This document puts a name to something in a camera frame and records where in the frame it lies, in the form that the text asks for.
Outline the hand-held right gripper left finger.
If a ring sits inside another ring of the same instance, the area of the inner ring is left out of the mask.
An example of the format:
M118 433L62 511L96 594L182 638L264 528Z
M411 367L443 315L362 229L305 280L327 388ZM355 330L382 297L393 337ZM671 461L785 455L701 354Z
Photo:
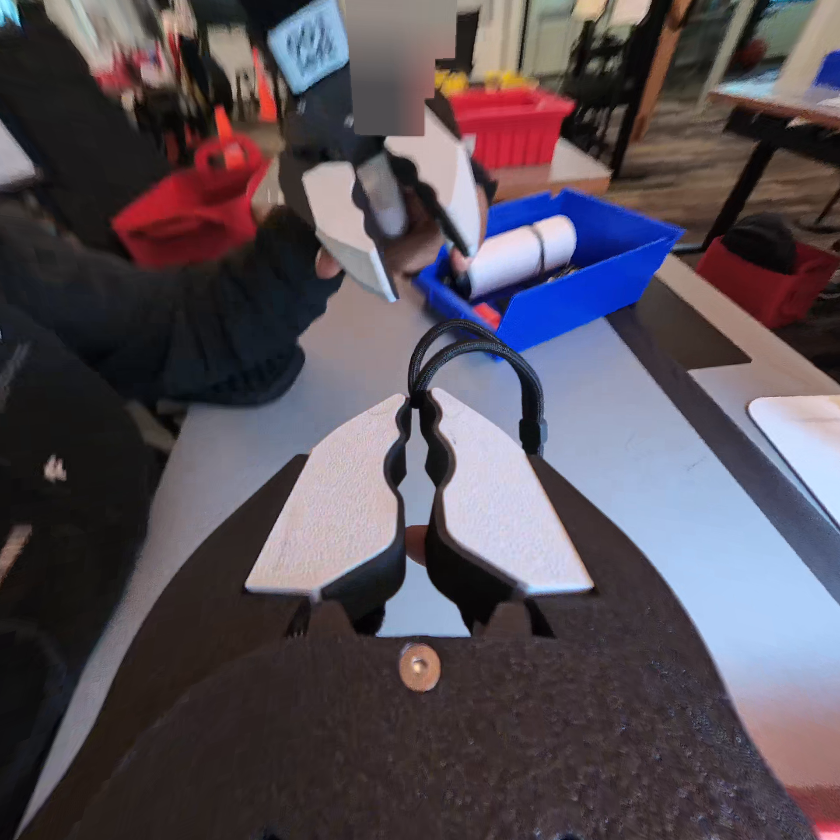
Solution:
M382 607L406 573L406 442L412 408L396 394L334 429L301 471L245 589L311 603Z

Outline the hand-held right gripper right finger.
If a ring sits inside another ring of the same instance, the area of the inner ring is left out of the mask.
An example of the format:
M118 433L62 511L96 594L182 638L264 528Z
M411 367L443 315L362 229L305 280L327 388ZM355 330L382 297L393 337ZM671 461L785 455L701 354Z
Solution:
M426 570L468 628L502 603L595 592L538 477L540 457L438 387L423 397L423 437L434 485Z

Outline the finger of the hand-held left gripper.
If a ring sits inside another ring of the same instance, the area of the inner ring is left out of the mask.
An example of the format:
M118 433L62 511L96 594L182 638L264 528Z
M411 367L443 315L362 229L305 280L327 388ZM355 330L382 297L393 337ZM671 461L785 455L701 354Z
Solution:
M482 212L462 140L426 107L422 134L386 136L384 147L396 163L397 180L414 191L448 242L464 257L474 257Z
M396 286L365 227L363 209L354 201L356 174L347 161L323 162L301 178L313 224L322 247L357 285L394 303Z

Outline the person's left forearm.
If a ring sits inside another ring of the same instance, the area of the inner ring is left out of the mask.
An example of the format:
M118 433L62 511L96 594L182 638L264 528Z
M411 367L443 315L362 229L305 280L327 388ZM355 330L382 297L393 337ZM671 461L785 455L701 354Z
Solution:
M219 260L146 269L80 245L2 202L2 310L53 334L122 397L261 406L305 362L300 337L343 270L285 206Z

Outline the person's left hand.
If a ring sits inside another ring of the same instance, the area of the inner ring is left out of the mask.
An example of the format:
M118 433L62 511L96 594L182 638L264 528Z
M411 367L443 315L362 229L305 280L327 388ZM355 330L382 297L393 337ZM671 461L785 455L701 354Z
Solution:
M487 236L490 199L496 193L497 183L490 178L482 165L476 161L472 161L471 165L479 208L479 245L483 245ZM409 227L404 236L387 243L383 261L391 277L409 280L435 262L438 252L444 246L445 237L411 187L402 188L402 197L408 213Z

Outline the orange traffic cone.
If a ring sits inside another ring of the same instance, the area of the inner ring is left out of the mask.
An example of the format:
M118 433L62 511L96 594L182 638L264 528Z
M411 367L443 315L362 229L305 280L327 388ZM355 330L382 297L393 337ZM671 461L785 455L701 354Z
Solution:
M259 121L263 123L275 123L277 121L277 102L273 82L267 73L265 62L257 47L252 48L252 57L255 67Z
M231 171L244 168L247 163L247 152L235 134L223 104L216 105L214 121L224 168Z

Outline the long red ribbed bin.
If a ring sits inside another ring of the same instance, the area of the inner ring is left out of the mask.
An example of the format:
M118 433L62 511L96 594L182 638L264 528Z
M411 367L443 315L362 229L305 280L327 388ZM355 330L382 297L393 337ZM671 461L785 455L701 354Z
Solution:
M488 170L549 165L573 99L540 87L471 89L449 97L462 139Z

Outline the white cylinder with black cap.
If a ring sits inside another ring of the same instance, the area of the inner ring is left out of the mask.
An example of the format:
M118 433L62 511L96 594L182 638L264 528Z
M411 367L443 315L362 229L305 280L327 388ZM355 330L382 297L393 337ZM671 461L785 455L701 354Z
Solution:
M468 301L539 279L567 267L577 246L576 228L564 215L544 218L486 239L454 288Z

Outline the yellow plastic bin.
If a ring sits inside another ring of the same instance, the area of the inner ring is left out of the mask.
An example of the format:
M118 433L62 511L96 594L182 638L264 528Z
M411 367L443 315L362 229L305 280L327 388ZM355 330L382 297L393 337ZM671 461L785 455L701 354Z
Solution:
M447 97L469 90L534 90L538 86L538 79L525 77L510 70L488 71L485 76L478 81L472 81L469 74L460 70L436 69L435 71L435 88Z

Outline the red plastic basket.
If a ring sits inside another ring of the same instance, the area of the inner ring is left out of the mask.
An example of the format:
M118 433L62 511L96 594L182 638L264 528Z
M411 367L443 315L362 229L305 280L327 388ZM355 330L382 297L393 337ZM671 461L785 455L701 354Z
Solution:
M145 268L224 257L255 238L253 197L269 167L269 158L243 134L206 140L192 166L127 205L112 219L112 231Z

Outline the black panel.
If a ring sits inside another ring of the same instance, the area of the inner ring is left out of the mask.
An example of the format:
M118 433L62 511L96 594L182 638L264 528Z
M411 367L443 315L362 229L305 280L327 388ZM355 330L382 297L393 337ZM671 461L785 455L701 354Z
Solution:
M82 244L127 256L112 220L170 165L47 17L2 32L1 99L2 118L35 154L45 209Z

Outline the black board on white stand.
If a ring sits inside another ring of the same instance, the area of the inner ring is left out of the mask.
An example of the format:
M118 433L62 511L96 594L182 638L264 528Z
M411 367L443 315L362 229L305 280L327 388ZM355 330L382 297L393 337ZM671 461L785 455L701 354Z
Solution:
M839 524L839 396L761 397L748 414L775 451Z

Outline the wooden desk with black legs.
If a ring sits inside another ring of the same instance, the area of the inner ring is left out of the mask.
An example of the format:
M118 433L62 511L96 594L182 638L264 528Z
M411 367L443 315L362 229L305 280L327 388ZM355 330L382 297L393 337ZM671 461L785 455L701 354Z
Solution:
M737 181L710 226L699 252L738 220L776 152L838 168L838 108L823 106L832 91L774 92L774 81L734 81L713 88L707 98L729 107L723 132L754 143Z

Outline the wooden post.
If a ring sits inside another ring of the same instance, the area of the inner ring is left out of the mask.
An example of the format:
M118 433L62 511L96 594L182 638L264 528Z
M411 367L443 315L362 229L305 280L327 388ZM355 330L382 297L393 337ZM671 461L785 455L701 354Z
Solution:
M681 32L686 26L694 1L673 1L670 3L664 23L660 29L652 63L647 74L642 97L629 139L630 144L640 142L646 135L661 96L665 79L671 67Z

